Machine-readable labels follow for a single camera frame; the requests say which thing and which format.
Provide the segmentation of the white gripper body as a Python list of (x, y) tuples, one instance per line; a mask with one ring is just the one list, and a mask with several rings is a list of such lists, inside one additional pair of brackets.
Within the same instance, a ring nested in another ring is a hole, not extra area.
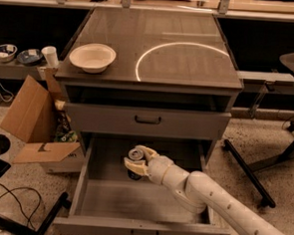
[(154, 184), (161, 185), (165, 173), (173, 165), (174, 162), (167, 156), (153, 156), (148, 162), (147, 167), (147, 176), (149, 180)]

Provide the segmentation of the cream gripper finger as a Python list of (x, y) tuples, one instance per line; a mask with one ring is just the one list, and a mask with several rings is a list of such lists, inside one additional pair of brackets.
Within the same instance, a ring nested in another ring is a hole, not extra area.
[(139, 176), (148, 176), (147, 167), (148, 164), (145, 160), (131, 160), (127, 157), (124, 158), (126, 169), (136, 173)]
[(153, 158), (158, 157), (157, 152), (153, 148), (137, 145), (137, 150), (141, 152), (141, 160), (151, 161)]

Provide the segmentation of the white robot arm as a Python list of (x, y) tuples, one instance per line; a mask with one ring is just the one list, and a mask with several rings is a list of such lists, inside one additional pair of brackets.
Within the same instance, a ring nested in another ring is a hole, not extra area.
[(284, 235), (204, 172), (188, 173), (152, 148), (137, 145), (125, 157), (125, 167), (139, 176), (147, 176), (154, 184), (166, 187), (190, 212), (199, 214), (209, 206), (239, 235)]

